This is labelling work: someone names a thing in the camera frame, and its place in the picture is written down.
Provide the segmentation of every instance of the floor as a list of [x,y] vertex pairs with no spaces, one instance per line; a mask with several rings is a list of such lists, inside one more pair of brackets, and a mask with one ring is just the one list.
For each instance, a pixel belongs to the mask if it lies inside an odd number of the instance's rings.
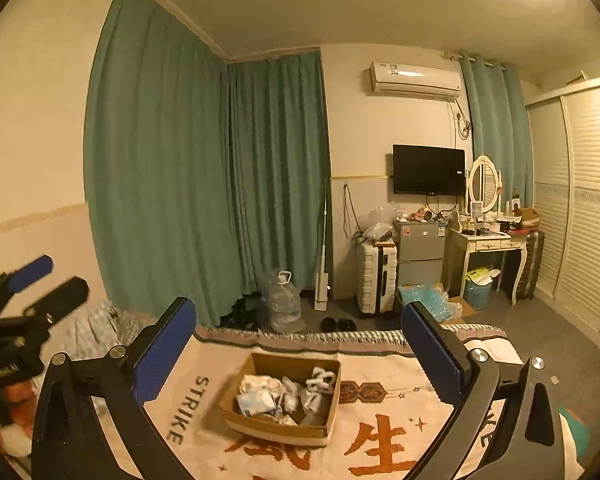
[[[327,312],[317,312],[311,300],[302,298],[302,314],[305,332],[320,332],[325,316],[352,319],[358,330],[400,328],[400,318],[394,313],[361,319],[354,300],[330,300]],[[580,460],[586,466],[600,448],[600,349],[541,301],[521,300],[513,307],[502,292],[492,292],[487,307],[465,321],[502,328],[522,360],[532,356],[545,360],[559,380],[558,402],[590,430],[589,449]]]

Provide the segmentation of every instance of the blanket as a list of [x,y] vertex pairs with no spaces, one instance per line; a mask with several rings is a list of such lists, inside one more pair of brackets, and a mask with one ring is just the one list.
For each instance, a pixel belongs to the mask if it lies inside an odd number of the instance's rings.
[[[450,325],[467,348],[520,363],[503,331]],[[324,448],[276,444],[231,430],[218,409],[229,381],[250,352],[275,352],[342,363],[340,405]],[[494,402],[458,472],[474,470],[493,436],[503,401]],[[369,478],[399,480],[442,428],[452,407],[438,399],[399,331],[280,336],[198,328],[157,399],[145,410],[171,450],[198,480]],[[139,476],[110,415],[101,423],[120,467]],[[566,478],[582,469],[563,421]]]

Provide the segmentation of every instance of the white wall-mounted air conditioner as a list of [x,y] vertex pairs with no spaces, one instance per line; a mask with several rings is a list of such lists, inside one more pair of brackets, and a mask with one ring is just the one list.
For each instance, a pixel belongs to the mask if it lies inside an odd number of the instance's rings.
[[402,95],[453,101],[460,95],[460,74],[431,66],[372,63],[375,94]]

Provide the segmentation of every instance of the orange chinese character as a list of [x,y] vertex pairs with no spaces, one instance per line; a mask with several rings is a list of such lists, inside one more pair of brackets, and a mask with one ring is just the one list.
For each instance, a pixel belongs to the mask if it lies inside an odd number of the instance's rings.
[[[250,441],[256,447],[247,447],[247,444]],[[226,448],[224,452],[229,453],[243,448],[242,450],[249,456],[271,455],[274,459],[276,459],[276,462],[280,462],[284,457],[283,451],[280,449],[281,446],[282,444],[277,444],[268,440],[262,440],[261,438],[251,438],[249,435],[243,435],[240,437],[238,442]],[[296,446],[292,446],[290,444],[284,444],[284,450],[286,452],[286,457],[293,466],[301,469],[302,471],[309,471],[309,468],[311,467],[310,449],[306,450],[304,456],[300,456],[296,450]]]
[[378,432],[373,433],[374,427],[360,422],[360,429],[358,430],[358,436],[351,444],[351,447],[344,453],[345,456],[359,450],[362,445],[368,440],[378,441],[378,447],[368,449],[365,451],[369,456],[377,456],[380,459],[378,465],[373,466],[360,466],[350,467],[354,476],[362,475],[374,475],[378,473],[392,473],[395,471],[409,471],[416,465],[413,460],[405,460],[404,462],[394,463],[394,453],[404,451],[404,447],[400,444],[392,444],[391,440],[394,436],[404,435],[406,431],[404,428],[391,428],[389,417],[386,415],[376,415],[376,424],[378,425]]

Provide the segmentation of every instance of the sliding closet door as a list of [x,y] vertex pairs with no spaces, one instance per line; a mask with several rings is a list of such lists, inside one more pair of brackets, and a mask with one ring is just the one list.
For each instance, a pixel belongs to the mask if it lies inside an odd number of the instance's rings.
[[600,333],[600,87],[568,94],[562,102],[573,205],[555,299]]
[[534,208],[544,231],[536,287],[554,297],[569,211],[569,154],[560,98],[528,109],[534,150]]

